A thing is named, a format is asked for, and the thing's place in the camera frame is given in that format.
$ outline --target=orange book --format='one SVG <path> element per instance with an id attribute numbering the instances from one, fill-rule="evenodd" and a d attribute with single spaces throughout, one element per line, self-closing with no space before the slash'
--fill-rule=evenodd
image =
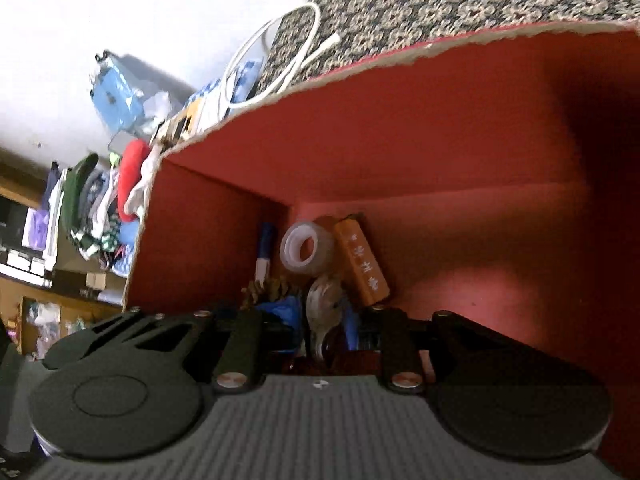
<path id="1" fill-rule="evenodd" d="M 334 226 L 334 234 L 353 271 L 363 306 L 389 297 L 389 286 L 357 220 L 347 218 Z"/>

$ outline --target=metal bolt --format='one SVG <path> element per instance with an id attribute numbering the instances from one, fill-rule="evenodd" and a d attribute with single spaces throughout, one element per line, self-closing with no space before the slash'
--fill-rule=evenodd
<path id="1" fill-rule="evenodd" d="M 422 384 L 422 376 L 415 372 L 400 372 L 391 377 L 391 382 L 398 388 L 417 388 Z"/>
<path id="2" fill-rule="evenodd" d="M 223 388 L 240 388 L 247 381 L 247 376 L 240 372 L 227 372 L 220 374 L 216 379 L 219 386 Z"/>

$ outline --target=red cloth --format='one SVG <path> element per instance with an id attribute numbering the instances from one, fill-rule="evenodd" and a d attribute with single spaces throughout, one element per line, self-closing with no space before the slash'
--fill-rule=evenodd
<path id="1" fill-rule="evenodd" d="M 144 140 L 133 140 L 125 148 L 120 161 L 120 179 L 118 180 L 118 214 L 123 222 L 132 222 L 137 217 L 124 213 L 124 205 L 129 193 L 140 181 L 140 167 L 149 156 L 151 149 Z"/>

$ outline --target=charging cable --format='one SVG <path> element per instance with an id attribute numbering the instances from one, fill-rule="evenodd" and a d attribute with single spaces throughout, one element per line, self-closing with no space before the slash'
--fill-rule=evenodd
<path id="1" fill-rule="evenodd" d="M 313 51 L 309 56 L 307 56 L 306 54 L 311 48 L 311 45 L 313 44 L 316 38 L 316 34 L 318 33 L 318 28 L 320 27 L 320 19 L 321 19 L 320 7 L 318 7 L 318 4 L 314 2 L 305 2 L 291 9 L 289 12 L 293 12 L 294 10 L 305 9 L 305 8 L 312 9 L 314 12 L 314 24 L 311 27 L 311 31 L 309 32 L 309 35 L 306 38 L 305 43 L 302 45 L 302 47 L 300 48 L 298 53 L 294 56 L 294 58 L 285 67 L 285 69 L 280 73 L 280 75 L 277 76 L 277 78 L 274 79 L 270 83 L 270 85 L 267 86 L 267 88 L 265 88 L 258 95 L 241 103 L 231 102 L 234 85 L 227 84 L 226 83 L 227 80 L 232 75 L 234 70 L 237 69 L 237 66 L 242 60 L 242 58 L 246 55 L 249 49 L 254 45 L 254 43 L 259 38 L 262 38 L 262 47 L 264 48 L 265 53 L 268 52 L 268 48 L 266 46 L 266 33 L 272 25 L 274 25 L 275 23 L 279 22 L 282 18 L 284 18 L 284 16 L 286 16 L 288 12 L 286 12 L 282 16 L 279 16 L 278 18 L 271 20 L 270 22 L 265 23 L 246 41 L 244 45 L 242 45 L 236 51 L 236 53 L 233 55 L 228 65 L 226 66 L 225 71 L 222 75 L 222 78 L 220 79 L 221 81 L 220 106 L 218 107 L 219 121 L 224 119 L 224 116 L 228 108 L 230 108 L 231 110 L 236 110 L 238 108 L 245 108 L 247 106 L 251 106 L 263 101 L 265 98 L 267 98 L 269 95 L 271 95 L 274 92 L 276 94 L 280 94 L 284 92 L 289 87 L 293 78 L 295 78 L 295 76 L 303 68 L 307 67 L 311 62 L 313 62 L 315 59 L 321 56 L 325 51 L 329 50 L 330 48 L 333 48 L 338 43 L 340 43 L 341 41 L 340 36 L 338 36 L 337 33 L 333 33 L 327 40 L 324 40 L 315 51 Z"/>

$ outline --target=red cardboard box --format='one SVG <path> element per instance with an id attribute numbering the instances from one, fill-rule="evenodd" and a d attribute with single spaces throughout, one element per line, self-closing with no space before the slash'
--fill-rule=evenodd
<path id="1" fill-rule="evenodd" d="M 363 212 L 389 304 L 594 372 L 602 455 L 640 474 L 639 110 L 624 23 L 485 31 L 295 86 L 162 159 L 127 304 L 239 298 L 260 222 Z"/>

